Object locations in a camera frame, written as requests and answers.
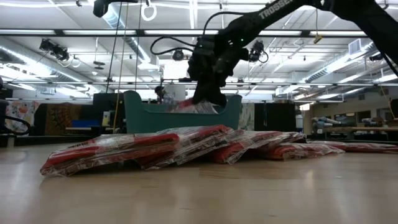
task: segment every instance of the colorful fabric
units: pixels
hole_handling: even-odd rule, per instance
[[[36,101],[32,102],[12,102],[6,108],[6,115],[14,118],[23,119],[27,121],[31,126],[34,124],[35,112],[39,108],[40,103]],[[8,129],[16,132],[24,132],[27,127],[21,122],[6,119],[5,125]]]

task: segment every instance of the red and white packaging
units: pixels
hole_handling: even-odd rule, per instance
[[[186,163],[215,149],[227,146],[228,134],[231,128],[223,125],[173,128],[159,132],[159,134],[174,133],[180,138],[180,148],[175,151],[136,159],[143,169],[160,169],[170,164]]]
[[[307,141],[310,144],[326,144],[342,149],[346,152],[385,153],[398,152],[398,146],[391,144],[366,143],[366,142],[335,142],[335,141]]]
[[[106,136],[51,153],[40,173],[69,176],[83,169],[170,152],[180,147],[178,143],[178,135],[172,133],[143,137],[131,134]]]
[[[220,164],[234,164],[248,149],[259,148],[282,134],[279,131],[236,130],[234,135],[231,134],[227,137],[229,146],[215,150],[211,154],[211,158]]]
[[[266,159],[293,160],[316,158],[329,154],[339,154],[345,151],[324,144],[281,143],[278,147],[268,150],[263,156]]]

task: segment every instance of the air duct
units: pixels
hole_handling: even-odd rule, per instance
[[[357,42],[357,40],[351,44],[359,44],[359,50],[354,51],[352,49],[349,49],[346,52],[339,54],[338,56],[325,62],[322,66],[311,70],[303,80],[306,83],[310,83],[318,78],[329,75],[347,65],[354,63],[355,61],[357,61],[357,59],[363,58],[367,55],[372,55],[377,52],[377,47],[373,42],[370,42],[368,45],[365,46],[360,46],[360,43],[355,42]]]
[[[118,27],[119,14],[116,12],[112,4],[109,5],[108,12],[102,18],[112,29],[124,30],[126,28],[126,25],[122,19],[120,19]],[[135,38],[122,37],[122,40],[124,40],[126,44],[136,53],[138,59],[142,63],[150,63],[150,57],[144,52],[142,47],[138,45]]]
[[[25,64],[29,65],[29,67],[32,67],[32,69],[34,69],[37,73],[40,71],[57,73],[59,76],[68,78],[74,82],[92,82],[92,80],[89,78],[86,78],[85,76],[80,75],[69,68],[62,67],[57,62],[47,59],[46,57],[43,57],[42,55],[39,55],[38,53],[35,53],[3,37],[0,37],[0,50],[12,55],[13,57],[19,58]],[[99,91],[105,91],[104,86],[98,85],[96,86],[96,89]]]

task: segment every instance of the wooden table surface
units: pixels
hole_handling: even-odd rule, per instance
[[[396,223],[398,155],[188,164],[45,179],[65,145],[0,152],[0,223]]]

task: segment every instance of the window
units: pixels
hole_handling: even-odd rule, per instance
[[[371,118],[371,111],[357,112],[356,117],[358,118],[357,122],[362,123],[362,119]]]

